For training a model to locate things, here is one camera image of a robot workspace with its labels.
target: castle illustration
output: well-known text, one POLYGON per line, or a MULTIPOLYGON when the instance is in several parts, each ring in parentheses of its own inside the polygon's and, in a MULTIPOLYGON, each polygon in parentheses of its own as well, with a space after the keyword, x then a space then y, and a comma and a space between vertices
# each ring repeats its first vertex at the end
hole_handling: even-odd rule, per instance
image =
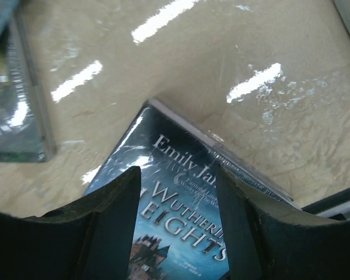
POLYGON ((134 241, 129 256, 128 280, 164 280, 158 266, 167 258, 170 246, 159 248, 161 238, 147 234, 134 241))

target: glossy surface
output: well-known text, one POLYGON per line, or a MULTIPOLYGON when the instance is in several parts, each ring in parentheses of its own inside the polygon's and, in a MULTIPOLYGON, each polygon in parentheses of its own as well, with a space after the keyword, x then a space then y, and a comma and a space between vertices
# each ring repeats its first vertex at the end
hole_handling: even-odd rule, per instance
POLYGON ((41 215, 80 197, 157 95, 300 206, 350 187, 350 38, 334 4, 170 3, 27 3, 59 151, 0 164, 1 211, 41 215))

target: tan tabletop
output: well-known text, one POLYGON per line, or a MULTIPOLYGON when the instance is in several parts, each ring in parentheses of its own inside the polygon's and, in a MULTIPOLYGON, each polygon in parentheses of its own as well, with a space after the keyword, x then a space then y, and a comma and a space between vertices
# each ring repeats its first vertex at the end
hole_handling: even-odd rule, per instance
POLYGON ((151 96, 299 206, 350 187, 350 38, 332 1, 32 0, 58 155, 0 163, 0 211, 79 198, 151 96))

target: beige surface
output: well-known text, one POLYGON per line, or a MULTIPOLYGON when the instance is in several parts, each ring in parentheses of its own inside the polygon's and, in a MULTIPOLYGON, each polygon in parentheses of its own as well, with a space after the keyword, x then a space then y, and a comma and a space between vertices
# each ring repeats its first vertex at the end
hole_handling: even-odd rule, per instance
POLYGON ((158 94, 300 206, 350 187, 350 38, 332 1, 169 3, 29 1, 59 152, 0 164, 0 211, 42 215, 80 197, 158 94))

